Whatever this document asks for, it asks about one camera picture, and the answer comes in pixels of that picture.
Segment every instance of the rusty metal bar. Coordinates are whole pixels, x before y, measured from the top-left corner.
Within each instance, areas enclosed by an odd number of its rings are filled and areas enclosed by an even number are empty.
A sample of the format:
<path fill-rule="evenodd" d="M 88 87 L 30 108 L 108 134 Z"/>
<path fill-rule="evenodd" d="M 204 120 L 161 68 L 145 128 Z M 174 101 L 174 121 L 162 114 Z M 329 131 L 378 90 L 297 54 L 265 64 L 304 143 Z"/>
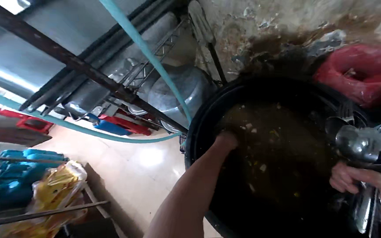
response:
<path fill-rule="evenodd" d="M 4 217 L 4 218 L 0 218 L 0 225 L 13 223 L 13 222 L 17 222 L 17 221 L 34 219 L 34 218 L 43 217 L 43 216 L 50 216 L 50 215 L 63 213 L 63 212 L 70 212 L 70 211 L 76 211 L 76 210 L 81 210 L 81 209 L 85 209 L 85 208 L 92 208 L 92 207 L 100 206 L 100 205 L 103 205 L 106 203 L 109 203 L 109 201 L 102 201 L 102 202 L 97 202 L 97 203 L 88 203 L 88 204 L 83 204 L 83 205 L 77 205 L 77 206 L 61 208 L 61 209 L 56 209 L 56 210 L 49 210 L 49 211 L 45 211 L 45 212 L 32 213 L 32 214 L 23 214 L 23 215 L 18 215 L 18 216 Z"/>
<path fill-rule="evenodd" d="M 137 95 L 133 94 L 132 91 L 126 89 L 123 85 L 117 84 L 114 80 L 93 68 L 90 64 L 84 62 L 76 55 L 21 20 L 18 16 L 10 13 L 2 6 L 0 6 L 0 26 L 27 41 L 29 44 L 35 46 L 46 54 L 66 64 L 67 67 L 86 74 L 97 84 L 109 89 L 114 97 L 124 100 L 130 104 L 134 104 L 148 113 L 159 117 L 161 120 L 167 122 L 185 135 L 188 133 L 188 129 L 184 128 L 182 125 L 175 122 L 164 113 L 139 98 Z"/>

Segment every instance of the plastic bag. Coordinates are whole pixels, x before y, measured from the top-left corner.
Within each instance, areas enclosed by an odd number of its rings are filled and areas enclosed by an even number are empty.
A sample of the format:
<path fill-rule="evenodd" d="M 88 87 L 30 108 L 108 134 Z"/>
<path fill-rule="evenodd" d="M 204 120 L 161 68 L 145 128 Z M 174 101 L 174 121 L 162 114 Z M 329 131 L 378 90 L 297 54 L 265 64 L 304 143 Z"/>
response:
<path fill-rule="evenodd" d="M 329 56 L 314 78 L 364 108 L 381 105 L 381 48 L 341 48 Z"/>
<path fill-rule="evenodd" d="M 86 171 L 74 161 L 50 169 L 42 180 L 33 184 L 34 197 L 28 213 L 42 212 L 84 204 L 82 189 L 86 182 Z M 55 214 L 10 225 L 3 237 L 10 238 L 52 238 L 68 222 L 79 219 L 87 209 Z"/>

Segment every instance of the black basin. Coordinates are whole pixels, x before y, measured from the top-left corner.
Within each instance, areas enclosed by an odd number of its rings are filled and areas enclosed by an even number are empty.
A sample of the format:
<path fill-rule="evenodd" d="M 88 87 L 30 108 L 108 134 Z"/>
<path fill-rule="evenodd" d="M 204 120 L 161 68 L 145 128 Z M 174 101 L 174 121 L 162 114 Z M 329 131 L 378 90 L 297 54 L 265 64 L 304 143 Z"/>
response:
<path fill-rule="evenodd" d="M 254 100 L 280 102 L 310 117 L 323 129 L 325 119 L 336 116 L 340 103 L 347 98 L 327 86 L 300 79 L 276 76 L 237 79 L 212 96 L 192 120 L 185 147 L 186 169 L 213 144 L 217 131 L 214 128 L 222 116 L 233 105 Z M 354 108 L 354 116 L 358 122 L 369 125 L 360 108 Z M 312 189 L 318 190 L 318 199 L 304 203 L 310 212 L 303 219 L 300 214 L 251 196 L 241 177 L 220 176 L 206 218 L 224 237 L 347 236 L 345 219 L 330 208 L 336 191 L 329 186 L 328 179 L 327 176 L 314 179 Z"/>

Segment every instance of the red plastic stool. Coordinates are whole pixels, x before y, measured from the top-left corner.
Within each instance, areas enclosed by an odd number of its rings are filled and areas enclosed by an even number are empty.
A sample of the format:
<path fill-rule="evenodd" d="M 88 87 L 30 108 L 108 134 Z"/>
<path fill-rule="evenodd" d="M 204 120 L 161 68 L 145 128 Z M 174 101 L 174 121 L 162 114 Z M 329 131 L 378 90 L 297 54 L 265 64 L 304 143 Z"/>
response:
<path fill-rule="evenodd" d="M 152 133 L 148 129 L 148 127 L 144 127 L 144 126 L 135 124 L 133 122 L 126 121 L 124 119 L 121 119 L 121 118 L 118 118 L 115 116 L 101 115 L 101 116 L 99 116 L 99 119 L 107 121 L 107 122 L 111 122 L 113 124 L 116 124 L 120 127 L 123 127 L 127 131 L 130 131 L 130 132 L 135 133 L 135 134 L 143 134 L 146 136 L 150 136 Z"/>
<path fill-rule="evenodd" d="M 10 110 L 0 109 L 0 115 L 6 117 L 19 118 L 20 120 L 16 123 L 16 126 L 18 128 L 34 130 L 42 134 L 48 134 L 49 129 L 54 125 L 54 123 L 47 122 L 40 118 Z"/>

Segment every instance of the pipe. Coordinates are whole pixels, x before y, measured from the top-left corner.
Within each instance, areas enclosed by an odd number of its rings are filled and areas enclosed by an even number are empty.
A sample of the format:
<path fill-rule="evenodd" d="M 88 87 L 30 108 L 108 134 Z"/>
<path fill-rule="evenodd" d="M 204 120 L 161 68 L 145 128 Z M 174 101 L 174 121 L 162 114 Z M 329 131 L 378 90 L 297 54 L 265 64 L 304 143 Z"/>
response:
<path fill-rule="evenodd" d="M 155 57 L 152 51 L 149 49 L 148 45 L 140 36 L 139 32 L 135 29 L 135 27 L 131 24 L 129 19 L 124 15 L 121 9 L 112 1 L 112 0 L 99 0 L 104 7 L 108 10 L 108 12 L 113 16 L 113 18 L 119 23 L 119 25 L 124 29 L 124 31 L 130 36 L 130 38 L 136 43 L 136 45 L 140 48 L 142 53 L 148 58 L 151 64 L 156 68 L 158 73 L 160 73 L 162 79 L 166 82 L 169 88 L 172 90 L 173 94 L 176 96 L 179 103 L 182 105 L 183 110 L 185 111 L 186 118 L 189 123 L 192 120 L 192 116 L 189 112 L 189 108 L 183 100 L 182 96 L 174 85 L 172 79 L 166 72 L 166 70 L 161 65 L 161 62 Z"/>
<path fill-rule="evenodd" d="M 19 108 L 19 106 L 20 106 L 20 103 L 12 101 L 12 100 L 10 100 L 10 99 L 8 99 L 6 97 L 3 97 L 1 95 L 0 95 L 0 104 L 2 104 L 4 106 L 7 106 L 9 108 Z M 35 116 L 35 117 L 41 118 L 41 119 L 43 119 L 43 120 L 45 120 L 47 122 L 52 122 L 54 124 L 57 124 L 57 125 L 60 125 L 60 126 L 72 129 L 72 130 L 76 130 L 76 131 L 79 131 L 79 132 L 82 132 L 82 133 L 85 133 L 85 134 L 88 134 L 88 135 L 91 135 L 91 136 L 96 136 L 96 137 L 99 137 L 99 138 L 108 139 L 108 140 L 112 140 L 112 141 L 119 141 L 119 142 L 124 142 L 124 143 L 155 143 L 155 142 L 165 141 L 165 140 L 171 139 L 173 137 L 176 137 L 176 136 L 179 136 L 179 135 L 182 134 L 182 133 L 176 133 L 174 135 L 166 136 L 166 137 L 163 137 L 163 138 L 148 139 L 148 140 L 121 138 L 121 137 L 118 137 L 118 136 L 112 136 L 112 135 L 108 135 L 108 134 L 105 134 L 105 133 L 94 131 L 94 130 L 91 130 L 91 129 L 88 129 L 88 128 L 84 128 L 84 127 L 75 125 L 73 123 L 66 122 L 64 120 L 58 119 L 58 118 L 53 117 L 53 116 L 49 116 L 49 115 L 42 116 L 37 111 L 31 112 L 31 113 L 27 113 L 27 114 L 29 114 L 31 116 Z"/>

